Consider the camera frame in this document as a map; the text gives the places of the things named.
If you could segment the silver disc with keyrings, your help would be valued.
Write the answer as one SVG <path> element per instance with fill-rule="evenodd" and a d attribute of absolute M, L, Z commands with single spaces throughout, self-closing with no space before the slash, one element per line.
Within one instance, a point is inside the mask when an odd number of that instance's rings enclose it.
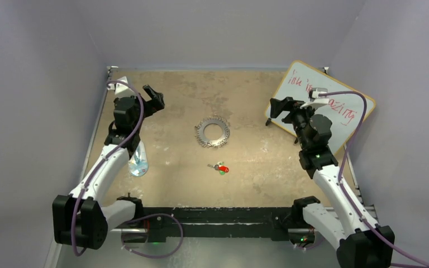
<path fill-rule="evenodd" d="M 230 124 L 227 119 L 213 115 L 199 121 L 194 126 L 197 142 L 205 148 L 220 148 L 228 143 Z"/>

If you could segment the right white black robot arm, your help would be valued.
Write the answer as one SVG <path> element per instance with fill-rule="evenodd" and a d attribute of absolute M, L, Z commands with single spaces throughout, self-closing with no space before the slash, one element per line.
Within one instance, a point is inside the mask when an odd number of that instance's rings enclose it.
<path fill-rule="evenodd" d="M 333 216 L 315 197 L 294 201 L 291 219 L 298 227 L 312 226 L 335 249 L 341 267 L 390 267 L 395 234 L 370 215 L 340 173 L 328 141 L 332 122 L 316 108 L 322 102 L 306 103 L 286 97 L 270 100 L 270 118 L 282 112 L 282 122 L 291 124 L 301 146 L 299 162 L 330 201 Z"/>

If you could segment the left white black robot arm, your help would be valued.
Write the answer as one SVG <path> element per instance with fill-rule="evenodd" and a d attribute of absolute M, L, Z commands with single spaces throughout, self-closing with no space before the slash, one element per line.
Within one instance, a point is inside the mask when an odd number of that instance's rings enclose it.
<path fill-rule="evenodd" d="M 163 94 L 149 85 L 142 87 L 150 97 L 144 100 L 127 82 L 111 80 L 107 84 L 115 86 L 114 120 L 98 160 L 78 186 L 67 195 L 58 195 L 52 203 L 55 242 L 71 246 L 76 256 L 87 249 L 99 249 L 108 231 L 120 224 L 130 228 L 143 224 L 143 205 L 139 198 L 119 197 L 108 207 L 102 207 L 99 200 L 120 170 L 136 155 L 142 144 L 140 128 L 144 119 L 165 107 Z"/>

